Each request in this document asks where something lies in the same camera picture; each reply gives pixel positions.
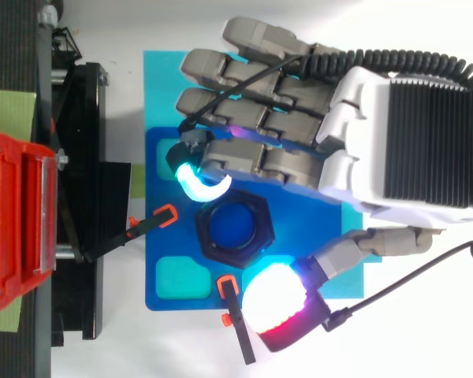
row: red container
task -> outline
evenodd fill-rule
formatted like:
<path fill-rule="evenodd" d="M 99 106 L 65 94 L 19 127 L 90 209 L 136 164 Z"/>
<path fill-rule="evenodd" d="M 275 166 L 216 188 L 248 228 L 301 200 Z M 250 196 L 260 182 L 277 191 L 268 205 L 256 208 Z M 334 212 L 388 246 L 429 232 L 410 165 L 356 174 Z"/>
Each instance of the red container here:
<path fill-rule="evenodd" d="M 0 310 L 54 269 L 56 180 L 53 151 L 0 134 Z"/>

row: metal rod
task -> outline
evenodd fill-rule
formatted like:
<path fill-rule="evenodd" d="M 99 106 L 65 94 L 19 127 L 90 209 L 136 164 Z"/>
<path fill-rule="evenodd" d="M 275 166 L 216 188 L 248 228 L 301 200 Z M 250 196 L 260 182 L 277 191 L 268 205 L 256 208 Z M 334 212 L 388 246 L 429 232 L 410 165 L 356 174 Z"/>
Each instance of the metal rod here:
<path fill-rule="evenodd" d="M 56 260 L 72 260 L 76 256 L 69 244 L 58 244 L 56 246 Z"/>
<path fill-rule="evenodd" d="M 65 81 L 67 69 L 53 69 L 50 73 L 50 82 L 53 85 L 62 85 Z"/>

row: orange clip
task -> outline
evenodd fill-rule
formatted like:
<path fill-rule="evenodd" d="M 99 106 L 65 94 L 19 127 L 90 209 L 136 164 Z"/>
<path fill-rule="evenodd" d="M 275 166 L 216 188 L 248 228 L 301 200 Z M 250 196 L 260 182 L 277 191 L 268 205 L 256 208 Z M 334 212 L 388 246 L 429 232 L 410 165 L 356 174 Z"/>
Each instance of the orange clip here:
<path fill-rule="evenodd" d="M 179 219 L 179 213 L 177 212 L 177 209 L 173 207 L 173 205 L 167 203 L 166 205 L 160 207 L 159 209 L 156 209 L 152 215 L 158 215 L 159 213 L 169 209 L 172 212 L 173 218 L 170 220 L 167 220 L 165 223 L 162 223 L 159 225 L 160 228 L 165 228 L 166 226 L 170 226 L 173 222 L 175 222 L 177 219 Z"/>
<path fill-rule="evenodd" d="M 135 217 L 130 217 L 129 218 L 129 227 L 135 227 L 140 223 Z"/>
<path fill-rule="evenodd" d="M 223 313 L 221 315 L 221 320 L 222 320 L 222 323 L 224 324 L 225 327 L 229 327 L 230 325 L 233 325 L 233 321 L 231 320 L 231 316 L 228 313 Z"/>
<path fill-rule="evenodd" d="M 225 299 L 224 291 L 222 290 L 222 283 L 226 281 L 231 281 L 233 283 L 235 294 L 238 295 L 240 291 L 238 290 L 237 280 L 235 279 L 235 276 L 231 274 L 225 274 L 224 276 L 219 277 L 217 280 L 219 295 L 221 295 L 221 298 Z"/>

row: white table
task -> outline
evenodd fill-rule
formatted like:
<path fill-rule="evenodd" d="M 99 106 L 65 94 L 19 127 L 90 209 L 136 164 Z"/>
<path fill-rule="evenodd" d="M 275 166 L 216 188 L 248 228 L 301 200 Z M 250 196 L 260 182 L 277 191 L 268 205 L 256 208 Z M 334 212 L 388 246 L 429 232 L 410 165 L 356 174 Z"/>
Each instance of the white table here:
<path fill-rule="evenodd" d="M 107 160 L 143 163 L 143 51 L 224 50 L 225 20 L 250 16 L 341 49 L 431 50 L 473 62 L 473 0 L 71 0 L 70 26 L 85 61 L 110 74 Z M 130 202 L 143 216 L 144 200 Z M 365 219 L 366 226 L 377 222 Z M 439 236 L 424 256 L 365 266 L 368 295 L 473 238 L 473 224 Z M 53 377 L 473 378 L 473 260 L 468 252 L 357 313 L 331 334 L 317 329 L 279 354 L 251 335 L 245 366 L 221 311 L 151 312 L 144 304 L 143 239 L 106 257 L 104 328 L 96 341 L 65 334 Z M 337 309 L 356 301 L 330 301 Z"/>

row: glowing fingertip sensor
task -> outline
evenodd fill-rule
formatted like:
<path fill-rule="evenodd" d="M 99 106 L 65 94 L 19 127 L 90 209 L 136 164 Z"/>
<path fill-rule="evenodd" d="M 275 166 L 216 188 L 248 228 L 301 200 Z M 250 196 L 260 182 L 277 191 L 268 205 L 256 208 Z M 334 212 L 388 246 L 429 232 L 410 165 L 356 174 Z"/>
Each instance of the glowing fingertip sensor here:
<path fill-rule="evenodd" d="M 183 163 L 175 172 L 175 177 L 184 189 L 185 194 L 196 202 L 209 202 L 221 197 L 231 186 L 231 176 L 226 175 L 216 185 L 206 185 L 196 175 L 189 163 Z"/>
<path fill-rule="evenodd" d="M 247 286 L 242 313 L 257 333 L 276 328 L 304 308 L 307 299 L 301 279 L 284 264 L 272 264 Z"/>

